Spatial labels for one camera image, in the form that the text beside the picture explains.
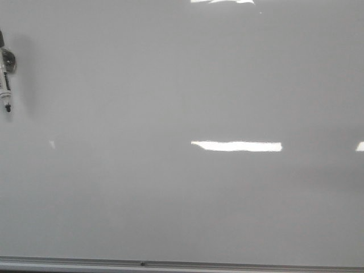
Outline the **white dry-erase marker black tip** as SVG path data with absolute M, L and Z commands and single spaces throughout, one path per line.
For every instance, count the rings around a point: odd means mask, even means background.
M 11 112 L 12 91 L 9 81 L 9 74 L 15 73 L 16 57 L 5 47 L 3 33 L 1 32 L 1 101 L 7 113 Z

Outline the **white whiteboard with aluminium frame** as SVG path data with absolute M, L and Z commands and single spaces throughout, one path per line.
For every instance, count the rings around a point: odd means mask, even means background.
M 363 2 L 2 1 L 1 254 L 363 267 Z

